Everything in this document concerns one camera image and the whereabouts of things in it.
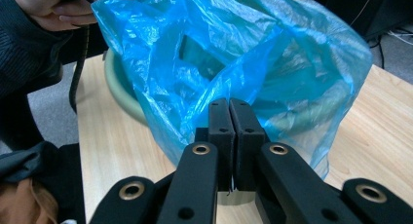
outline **wooden table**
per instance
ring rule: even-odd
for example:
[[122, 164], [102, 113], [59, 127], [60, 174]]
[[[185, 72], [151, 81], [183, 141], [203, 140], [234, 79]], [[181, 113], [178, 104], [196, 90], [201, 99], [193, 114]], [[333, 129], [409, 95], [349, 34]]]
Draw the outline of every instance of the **wooden table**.
[[[156, 182], [175, 170], [151, 132], [126, 114], [105, 83], [101, 56], [88, 59], [77, 111], [86, 215], [120, 179]], [[373, 67], [329, 153], [325, 181], [341, 189], [364, 177], [388, 187], [413, 205], [413, 87]], [[218, 207], [217, 223], [261, 223], [254, 203]]]

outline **sleeve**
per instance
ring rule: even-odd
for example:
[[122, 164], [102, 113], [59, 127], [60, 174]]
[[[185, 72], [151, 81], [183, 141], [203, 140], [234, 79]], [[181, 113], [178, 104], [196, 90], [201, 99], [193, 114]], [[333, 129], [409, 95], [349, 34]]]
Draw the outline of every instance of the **sleeve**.
[[49, 32], [32, 22], [15, 0], [0, 4], [0, 99], [56, 65], [72, 32]]

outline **person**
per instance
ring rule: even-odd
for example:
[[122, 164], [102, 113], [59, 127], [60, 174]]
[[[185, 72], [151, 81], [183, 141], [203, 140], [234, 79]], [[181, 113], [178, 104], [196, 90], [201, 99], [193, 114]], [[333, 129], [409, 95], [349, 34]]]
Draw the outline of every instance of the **person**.
[[38, 77], [107, 45], [87, 0], [2, 0], [0, 4], [0, 140], [12, 150], [43, 141], [24, 90]]

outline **hand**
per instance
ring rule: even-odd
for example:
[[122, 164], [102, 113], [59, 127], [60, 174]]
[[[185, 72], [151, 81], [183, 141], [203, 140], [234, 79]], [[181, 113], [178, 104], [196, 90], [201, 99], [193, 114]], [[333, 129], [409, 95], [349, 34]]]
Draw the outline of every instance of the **hand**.
[[76, 29], [95, 23], [91, 4], [86, 0], [60, 3], [60, 0], [16, 0], [23, 11], [49, 31]]

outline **plastic bag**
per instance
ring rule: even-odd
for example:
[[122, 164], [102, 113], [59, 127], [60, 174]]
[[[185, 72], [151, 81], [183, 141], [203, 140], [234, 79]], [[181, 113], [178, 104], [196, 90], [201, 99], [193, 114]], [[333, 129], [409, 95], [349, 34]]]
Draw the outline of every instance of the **plastic bag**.
[[252, 105], [273, 141], [321, 176], [372, 57], [313, 0], [99, 0], [94, 13], [122, 59], [155, 140], [177, 164], [207, 106]]

